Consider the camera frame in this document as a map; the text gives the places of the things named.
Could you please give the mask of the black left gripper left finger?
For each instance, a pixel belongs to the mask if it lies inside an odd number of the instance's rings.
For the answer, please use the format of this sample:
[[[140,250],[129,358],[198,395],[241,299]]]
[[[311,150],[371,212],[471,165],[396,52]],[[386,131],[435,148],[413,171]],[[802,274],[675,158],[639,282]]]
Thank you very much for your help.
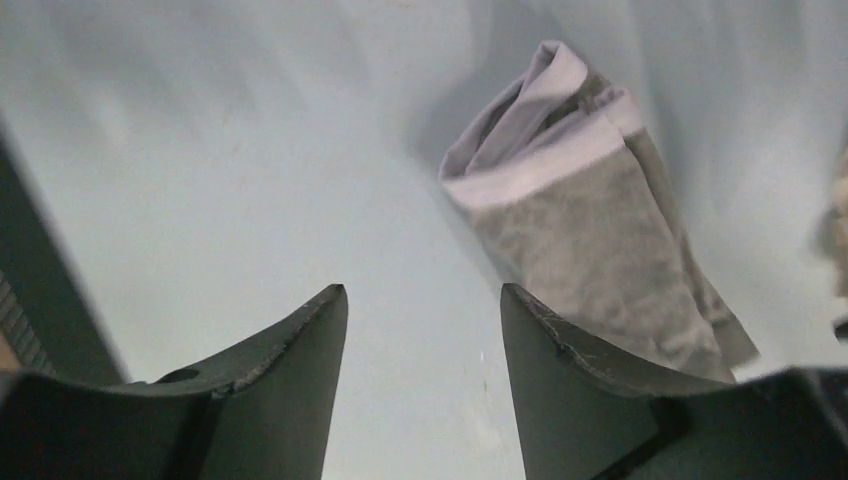
[[[332,284],[276,324],[153,383],[1,377],[5,479],[317,479],[348,318]]]

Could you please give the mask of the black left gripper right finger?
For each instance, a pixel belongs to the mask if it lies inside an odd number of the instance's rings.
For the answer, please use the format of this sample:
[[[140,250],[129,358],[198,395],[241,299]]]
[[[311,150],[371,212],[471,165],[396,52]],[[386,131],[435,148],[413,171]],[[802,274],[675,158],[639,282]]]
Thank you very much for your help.
[[[530,479],[843,479],[847,372],[789,368],[723,384],[646,361],[501,291]]]

